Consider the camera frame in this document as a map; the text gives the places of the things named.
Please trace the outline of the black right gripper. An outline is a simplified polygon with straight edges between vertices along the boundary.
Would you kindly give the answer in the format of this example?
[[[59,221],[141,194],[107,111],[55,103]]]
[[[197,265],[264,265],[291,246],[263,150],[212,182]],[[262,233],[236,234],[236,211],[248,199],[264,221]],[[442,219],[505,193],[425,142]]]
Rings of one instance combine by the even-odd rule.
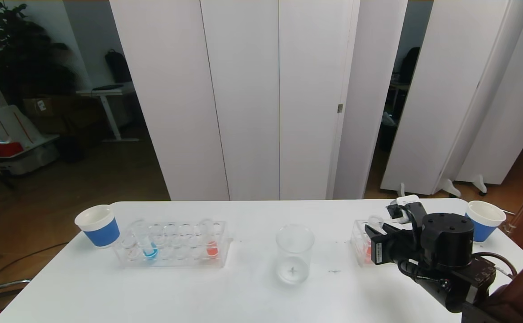
[[[369,224],[365,225],[365,232],[370,238],[370,259],[376,265],[390,262],[395,264],[403,260],[413,259],[417,252],[412,230],[403,230],[395,227],[394,223],[383,223],[382,230],[378,231]]]

